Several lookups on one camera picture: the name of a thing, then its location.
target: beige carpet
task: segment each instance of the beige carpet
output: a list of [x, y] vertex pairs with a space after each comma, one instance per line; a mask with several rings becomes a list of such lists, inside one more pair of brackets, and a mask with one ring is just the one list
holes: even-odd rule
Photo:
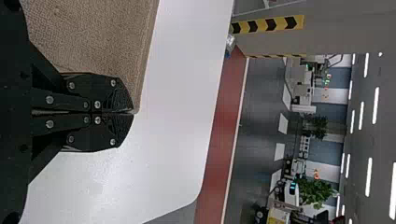
[[21, 0], [30, 40], [60, 72], [120, 77], [140, 106], [160, 0]]

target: red stripe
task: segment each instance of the red stripe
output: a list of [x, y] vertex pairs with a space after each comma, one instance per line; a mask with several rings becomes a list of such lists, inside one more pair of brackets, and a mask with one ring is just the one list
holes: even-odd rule
[[242, 51], [235, 48], [231, 59], [225, 60], [223, 64], [204, 183], [197, 199], [195, 224], [221, 222], [246, 60]]

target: gray floor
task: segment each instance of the gray floor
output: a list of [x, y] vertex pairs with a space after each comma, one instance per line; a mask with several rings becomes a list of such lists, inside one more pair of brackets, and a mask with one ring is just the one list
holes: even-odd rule
[[274, 161], [276, 143], [286, 144], [285, 155], [294, 151], [295, 132], [277, 130], [280, 113], [290, 127], [295, 120], [282, 102], [284, 83], [281, 59], [250, 60], [224, 223], [252, 223], [255, 203], [265, 203], [271, 174], [283, 165]]
[[[277, 0], [276, 2], [270, 1], [270, 7], [275, 7], [296, 0]], [[233, 14], [245, 13], [252, 10], [265, 9], [264, 2], [262, 0], [234, 0]]]

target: floor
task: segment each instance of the floor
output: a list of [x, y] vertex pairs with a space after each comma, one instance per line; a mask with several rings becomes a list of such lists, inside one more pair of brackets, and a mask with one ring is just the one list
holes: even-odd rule
[[[297, 0], [276, 0], [270, 1], [270, 7], [275, 7], [282, 4], [287, 4], [290, 2], [295, 2]], [[265, 9], [263, 0], [235, 0], [235, 5], [233, 8], [233, 14], [245, 13], [252, 10]]]
[[[284, 83], [282, 59], [250, 60], [224, 223], [252, 222], [255, 204], [265, 203], [271, 175], [283, 165], [274, 161], [276, 143], [286, 145], [285, 155], [294, 151], [296, 119], [282, 101]], [[281, 113], [288, 134], [278, 131]]]
[[[389, 217], [394, 149], [396, 101], [394, 100], [394, 50], [370, 54], [367, 77], [363, 77], [365, 55], [358, 54], [353, 66], [353, 89], [348, 105], [345, 153], [350, 154], [349, 177], [347, 163], [341, 177], [341, 205], [346, 206], [346, 218], [353, 223], [395, 223]], [[376, 124], [373, 124], [375, 88], [379, 87]], [[361, 102], [364, 102], [362, 126], [359, 130]], [[351, 112], [355, 110], [354, 132], [350, 133]], [[373, 158], [370, 196], [366, 197], [368, 158]]]

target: wall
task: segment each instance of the wall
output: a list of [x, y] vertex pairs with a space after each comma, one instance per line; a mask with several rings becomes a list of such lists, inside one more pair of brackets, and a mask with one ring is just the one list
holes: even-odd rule
[[317, 107], [316, 115], [325, 116], [332, 123], [347, 123], [347, 105], [313, 103]]
[[343, 143], [311, 139], [311, 144], [309, 145], [309, 160], [340, 166], [343, 148]]
[[348, 89], [324, 89], [315, 88], [312, 102], [314, 103], [326, 103], [335, 105], [347, 105]]

